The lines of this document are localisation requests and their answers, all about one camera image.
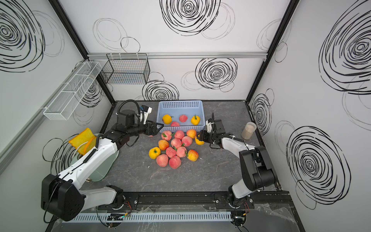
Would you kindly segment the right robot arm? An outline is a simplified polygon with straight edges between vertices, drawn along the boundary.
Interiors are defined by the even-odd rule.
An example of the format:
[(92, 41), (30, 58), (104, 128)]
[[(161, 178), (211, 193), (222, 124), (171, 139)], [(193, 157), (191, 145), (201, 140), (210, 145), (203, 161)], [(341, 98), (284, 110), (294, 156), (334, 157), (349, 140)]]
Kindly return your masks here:
[(242, 179), (228, 190), (228, 201), (233, 208), (240, 207), (254, 192), (278, 181), (267, 149), (248, 145), (243, 139), (227, 133), (221, 120), (208, 119), (196, 138), (209, 143), (212, 149), (224, 149), (239, 158)]

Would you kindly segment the light blue plastic basket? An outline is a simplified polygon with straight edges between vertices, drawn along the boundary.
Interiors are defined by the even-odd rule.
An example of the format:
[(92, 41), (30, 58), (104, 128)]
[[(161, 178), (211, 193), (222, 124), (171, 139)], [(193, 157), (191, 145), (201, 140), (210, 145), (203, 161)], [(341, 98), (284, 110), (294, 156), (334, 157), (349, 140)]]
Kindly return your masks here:
[[(177, 122), (179, 127), (165, 124), (162, 118), (165, 115), (172, 117), (172, 123)], [(184, 132), (195, 129), (200, 131), (205, 126), (205, 116), (203, 102), (200, 100), (192, 101), (160, 101), (157, 110), (157, 123), (162, 123), (164, 127), (160, 132), (182, 130)]]

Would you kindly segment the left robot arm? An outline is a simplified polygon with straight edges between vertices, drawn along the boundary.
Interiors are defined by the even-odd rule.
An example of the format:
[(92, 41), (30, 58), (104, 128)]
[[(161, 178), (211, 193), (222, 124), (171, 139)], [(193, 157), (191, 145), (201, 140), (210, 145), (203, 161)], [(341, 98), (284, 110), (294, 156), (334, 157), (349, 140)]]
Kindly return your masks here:
[(147, 121), (148, 112), (137, 115), (132, 110), (117, 114), (117, 123), (96, 145), (76, 163), (60, 172), (49, 174), (42, 181), (41, 208), (63, 221), (70, 221), (80, 212), (108, 205), (115, 210), (124, 206), (123, 190), (113, 185), (104, 188), (81, 190), (83, 183), (110, 156), (119, 151), (131, 137), (141, 134), (157, 135), (162, 123)]

